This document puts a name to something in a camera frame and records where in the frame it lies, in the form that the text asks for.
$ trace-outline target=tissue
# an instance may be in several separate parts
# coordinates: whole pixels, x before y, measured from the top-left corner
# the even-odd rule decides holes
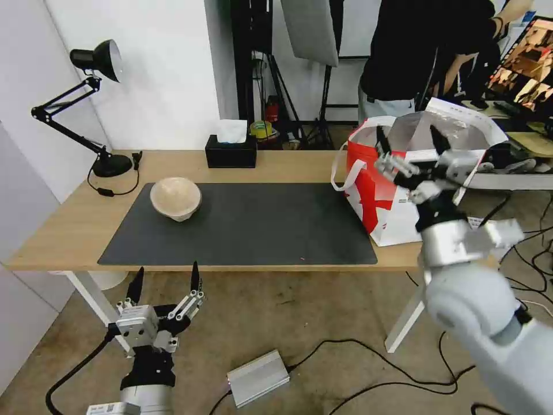
[[[217,125],[217,141],[220,143],[243,143],[247,134],[246,120],[220,120]]]

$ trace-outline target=fire extinguisher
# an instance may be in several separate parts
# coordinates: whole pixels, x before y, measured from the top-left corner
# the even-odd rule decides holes
[[[265,121],[274,123],[278,121],[278,100],[274,95],[270,95],[265,105]]]

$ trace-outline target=bowl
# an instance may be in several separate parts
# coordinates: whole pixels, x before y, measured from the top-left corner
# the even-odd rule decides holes
[[[159,213],[182,222],[198,209],[202,193],[196,183],[187,178],[165,178],[151,187],[150,200]]]

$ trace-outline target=computer screen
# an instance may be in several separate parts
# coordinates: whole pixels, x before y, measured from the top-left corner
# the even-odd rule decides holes
[[[488,88],[536,115],[553,115],[553,19],[532,19],[503,57]]]

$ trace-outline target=desk lamp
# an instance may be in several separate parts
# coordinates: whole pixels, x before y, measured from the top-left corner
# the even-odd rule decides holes
[[[77,141],[89,150],[94,151],[98,155],[98,158],[92,166],[92,171],[96,176],[101,178],[119,176],[132,167],[130,158],[121,154],[111,154],[106,150],[104,145],[78,135],[67,127],[54,121],[54,116],[56,114],[59,114],[63,110],[100,90],[101,78],[95,75],[95,70],[104,74],[112,81],[120,81],[123,74],[123,65],[117,44],[110,39],[100,43],[94,50],[73,49],[69,53],[69,58],[75,67],[81,69],[84,74],[89,77],[47,103],[33,108],[31,110],[31,115],[53,129],[58,130],[60,133],[65,134],[72,140]],[[84,86],[87,86],[90,90],[71,101],[59,102],[60,99]]]

